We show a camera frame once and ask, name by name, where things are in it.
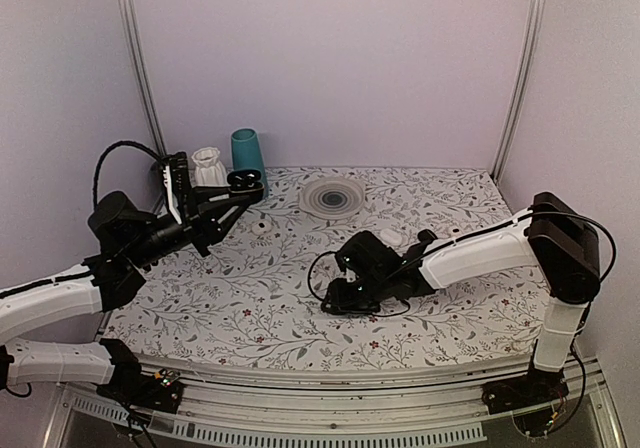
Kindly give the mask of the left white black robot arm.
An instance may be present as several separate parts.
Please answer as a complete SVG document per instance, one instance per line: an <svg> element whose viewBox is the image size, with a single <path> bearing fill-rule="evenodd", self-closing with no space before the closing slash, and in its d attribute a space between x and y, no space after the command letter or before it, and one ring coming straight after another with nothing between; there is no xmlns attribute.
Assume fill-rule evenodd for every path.
<svg viewBox="0 0 640 448"><path fill-rule="evenodd" d="M152 265L187 245L208 255L263 192L259 182L191 188L181 200L180 215L162 217L137 209L122 191L102 198L88 219L99 254L67 273L2 290L2 389L34 382L88 382L104 396L138 402L150 388L159 388L160 381L142 374L136 356L118 339L73 345L30 342L22 336L129 304Z"/></svg>

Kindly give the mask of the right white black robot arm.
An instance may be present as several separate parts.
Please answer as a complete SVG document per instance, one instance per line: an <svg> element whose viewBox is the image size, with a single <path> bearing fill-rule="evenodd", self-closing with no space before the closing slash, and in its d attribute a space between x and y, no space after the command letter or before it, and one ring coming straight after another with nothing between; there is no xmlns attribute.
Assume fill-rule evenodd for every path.
<svg viewBox="0 0 640 448"><path fill-rule="evenodd" d="M537 268L551 300L534 343L532 370L516 389L524 403L537 404L554 390L555 374L564 368L601 290L607 273L600 255L604 232L550 192L537 194L510 218L470 233L439 238L424 230L404 253L360 231L333 252L340 275L321 296L321 309L335 316L369 315L388 299L407 303L471 279Z"/></svg>

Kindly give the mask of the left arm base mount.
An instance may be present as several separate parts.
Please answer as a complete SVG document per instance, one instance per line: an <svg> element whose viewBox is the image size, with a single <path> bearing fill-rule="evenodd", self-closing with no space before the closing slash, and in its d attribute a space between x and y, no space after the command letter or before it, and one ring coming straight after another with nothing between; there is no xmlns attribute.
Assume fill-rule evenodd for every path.
<svg viewBox="0 0 640 448"><path fill-rule="evenodd" d="M135 370L116 370L108 383L97 386L96 392L126 407L176 414L184 389L179 376L166 369L153 375Z"/></svg>

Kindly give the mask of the black earbud charging case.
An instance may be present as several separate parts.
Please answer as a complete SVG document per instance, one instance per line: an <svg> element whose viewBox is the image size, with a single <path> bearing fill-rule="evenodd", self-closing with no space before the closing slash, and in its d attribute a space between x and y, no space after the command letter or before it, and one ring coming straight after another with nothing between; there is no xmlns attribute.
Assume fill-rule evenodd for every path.
<svg viewBox="0 0 640 448"><path fill-rule="evenodd" d="M262 173L256 169L235 170L227 175L227 183L232 192L264 192Z"/></svg>

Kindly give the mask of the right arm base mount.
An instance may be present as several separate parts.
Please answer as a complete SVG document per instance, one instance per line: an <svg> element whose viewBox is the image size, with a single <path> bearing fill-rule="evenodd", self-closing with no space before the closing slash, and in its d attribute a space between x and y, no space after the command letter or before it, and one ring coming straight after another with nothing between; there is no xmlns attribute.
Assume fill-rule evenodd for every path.
<svg viewBox="0 0 640 448"><path fill-rule="evenodd" d="M530 411L513 418L520 433L537 438L551 432L568 395L563 374L533 370L483 384L481 400L491 415L544 404L545 408L540 411Z"/></svg>

